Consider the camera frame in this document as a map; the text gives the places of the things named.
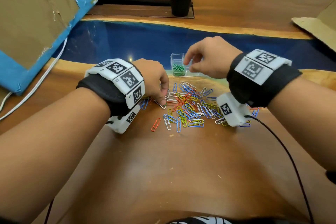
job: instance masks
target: blue fabric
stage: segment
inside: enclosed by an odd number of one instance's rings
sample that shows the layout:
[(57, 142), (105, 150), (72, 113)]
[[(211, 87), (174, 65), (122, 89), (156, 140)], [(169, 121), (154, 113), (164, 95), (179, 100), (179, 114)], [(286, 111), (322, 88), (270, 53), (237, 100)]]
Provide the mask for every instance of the blue fabric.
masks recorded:
[(298, 69), (336, 72), (335, 52), (318, 39), (222, 34), (133, 22), (80, 21), (71, 31), (61, 58), (89, 64), (109, 58), (145, 58), (157, 60), (170, 69), (171, 53), (186, 52), (195, 42), (216, 35), (243, 52), (258, 48), (290, 59)]
[(16, 93), (17, 95), (23, 94), (24, 90), (28, 87), (31, 81), (41, 68), (48, 62), (50, 57), (55, 52), (61, 43), (69, 35), (70, 30), (84, 17), (84, 15), (94, 6), (97, 0), (76, 0), (79, 10), (74, 19), (69, 22), (68, 27), (58, 36), (53, 43), (52, 47), (48, 49), (28, 70), (19, 65), (12, 58), (8, 57), (4, 52), (0, 51), (0, 86)]

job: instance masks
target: black wrist strap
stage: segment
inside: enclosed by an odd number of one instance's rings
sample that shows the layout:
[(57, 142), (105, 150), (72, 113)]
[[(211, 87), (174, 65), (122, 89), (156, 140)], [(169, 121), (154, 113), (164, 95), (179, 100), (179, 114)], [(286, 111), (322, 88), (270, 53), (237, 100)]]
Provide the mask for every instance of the black wrist strap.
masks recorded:
[(125, 95), (114, 85), (99, 74), (90, 74), (79, 81), (77, 88), (87, 88), (104, 99), (110, 108), (112, 116), (126, 116), (131, 110), (126, 104)]
[(262, 85), (258, 85), (234, 70), (245, 55), (246, 53), (241, 53), (233, 60), (227, 74), (231, 93), (241, 104), (247, 103), (250, 107), (267, 107), (288, 83), (302, 74), (292, 66), (282, 65)]

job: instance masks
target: black plant pot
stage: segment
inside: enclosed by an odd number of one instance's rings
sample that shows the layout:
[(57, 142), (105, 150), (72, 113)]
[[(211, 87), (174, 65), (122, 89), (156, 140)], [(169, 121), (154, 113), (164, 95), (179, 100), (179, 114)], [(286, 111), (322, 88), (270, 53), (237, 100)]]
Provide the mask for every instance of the black plant pot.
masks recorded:
[(170, 0), (171, 13), (178, 17), (187, 16), (191, 0)]

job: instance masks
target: clear plastic container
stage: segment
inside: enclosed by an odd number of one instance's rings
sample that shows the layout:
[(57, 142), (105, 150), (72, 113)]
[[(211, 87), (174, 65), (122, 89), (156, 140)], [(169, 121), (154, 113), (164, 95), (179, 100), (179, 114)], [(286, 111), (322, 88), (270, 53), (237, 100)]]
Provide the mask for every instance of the clear plastic container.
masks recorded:
[[(190, 61), (188, 65), (183, 65), (184, 56), (185, 56), (185, 53), (172, 53), (170, 55), (170, 65), (171, 65), (171, 70), (173, 71), (174, 77), (206, 76), (205, 74), (202, 74), (202, 73), (191, 73), (189, 71), (189, 67), (191, 66), (192, 60)], [(174, 71), (173, 70), (174, 65), (182, 66), (184, 68), (184, 72)]]

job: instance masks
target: person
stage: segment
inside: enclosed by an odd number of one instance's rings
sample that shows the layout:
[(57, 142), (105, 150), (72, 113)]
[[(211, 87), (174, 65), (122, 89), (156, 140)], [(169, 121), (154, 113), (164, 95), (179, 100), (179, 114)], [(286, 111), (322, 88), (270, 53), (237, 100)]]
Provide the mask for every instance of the person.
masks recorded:
[[(219, 36), (207, 37), (189, 48), (184, 63), (192, 59), (191, 72), (226, 78), (231, 63), (241, 53)], [(146, 93), (164, 105), (169, 77), (163, 66), (145, 59), (133, 64), (143, 75)], [(335, 99), (336, 92), (299, 76), (267, 106), (295, 140), (330, 171), (336, 170)], [(1, 221), (33, 220), (64, 186), (109, 117), (107, 103), (95, 92), (80, 87), (2, 134)], [(203, 222), (189, 218), (184, 223)]]

